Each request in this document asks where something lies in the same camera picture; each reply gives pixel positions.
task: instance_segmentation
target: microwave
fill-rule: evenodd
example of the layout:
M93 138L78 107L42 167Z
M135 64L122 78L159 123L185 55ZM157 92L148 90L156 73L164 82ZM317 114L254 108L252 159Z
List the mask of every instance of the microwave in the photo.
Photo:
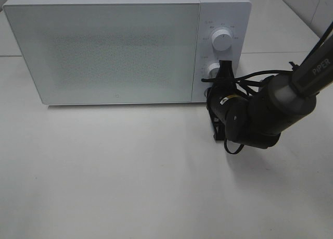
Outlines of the microwave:
M8 0L4 12L47 105L205 102L238 66L249 0Z

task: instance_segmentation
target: microwave control panel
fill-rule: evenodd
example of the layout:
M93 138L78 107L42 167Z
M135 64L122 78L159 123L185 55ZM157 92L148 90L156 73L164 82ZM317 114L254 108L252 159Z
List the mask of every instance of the microwave control panel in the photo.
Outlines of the microwave control panel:
M250 2L201 3L192 102L205 102L209 83L219 60L232 60L236 72L251 10Z

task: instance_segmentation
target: power knob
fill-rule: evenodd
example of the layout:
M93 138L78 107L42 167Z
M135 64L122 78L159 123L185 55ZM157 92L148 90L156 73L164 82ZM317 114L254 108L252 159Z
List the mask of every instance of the power knob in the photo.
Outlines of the power knob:
M213 32L212 44L215 50L227 50L233 42L233 34L227 28L221 28Z
M207 76L209 79L214 79L216 78L216 75L219 71L219 68L220 68L220 64L219 63L213 63L213 64L210 64L208 67L207 67Z

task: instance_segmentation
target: white table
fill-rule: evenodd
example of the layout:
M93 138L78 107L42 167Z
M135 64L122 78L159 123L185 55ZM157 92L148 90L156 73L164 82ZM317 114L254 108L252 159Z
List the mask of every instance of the white table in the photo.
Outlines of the white table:
M238 74L290 69L317 37L281 0L252 1ZM332 86L275 147L232 156L203 104L42 105L1 30L1 239L332 237Z

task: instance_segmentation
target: microwave knob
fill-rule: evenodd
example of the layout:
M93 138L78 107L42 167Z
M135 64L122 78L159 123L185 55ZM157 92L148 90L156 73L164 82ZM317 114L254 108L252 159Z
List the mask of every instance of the microwave knob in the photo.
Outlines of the microwave knob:
M215 50L227 50L233 42L233 34L227 28L221 28L213 32L212 44Z
M217 72L219 71L220 64L213 63L207 67L207 76L209 79L216 78Z

